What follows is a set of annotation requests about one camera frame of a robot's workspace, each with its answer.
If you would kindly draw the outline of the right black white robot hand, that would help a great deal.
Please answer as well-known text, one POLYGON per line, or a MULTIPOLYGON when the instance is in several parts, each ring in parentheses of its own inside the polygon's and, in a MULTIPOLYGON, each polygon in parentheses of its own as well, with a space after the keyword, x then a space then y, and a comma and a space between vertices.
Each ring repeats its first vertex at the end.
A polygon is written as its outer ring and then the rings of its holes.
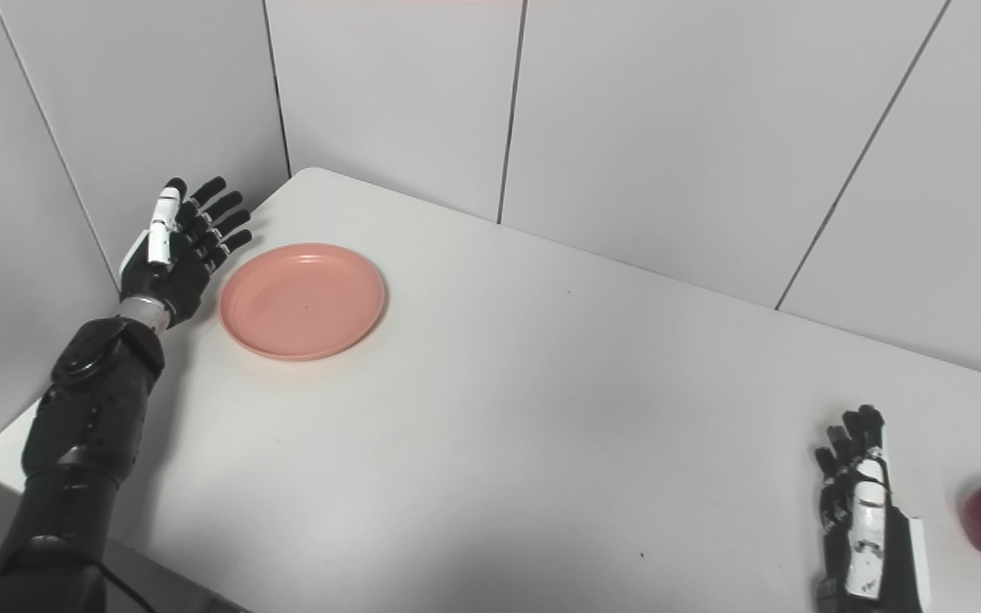
POLYGON ((862 404, 826 428, 814 450, 822 474, 818 517, 823 574, 817 612, 929 612, 929 559, 922 520, 894 500, 885 420, 862 404))

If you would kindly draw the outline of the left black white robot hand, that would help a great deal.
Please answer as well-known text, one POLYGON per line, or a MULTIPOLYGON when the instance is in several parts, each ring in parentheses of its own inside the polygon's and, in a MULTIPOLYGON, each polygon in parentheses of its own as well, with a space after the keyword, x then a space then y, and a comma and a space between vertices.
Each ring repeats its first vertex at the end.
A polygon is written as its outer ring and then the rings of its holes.
POLYGON ((211 277, 253 239, 239 191, 214 177, 194 192, 179 177, 160 191, 119 271, 120 307, 157 311, 166 329, 194 318, 211 277))

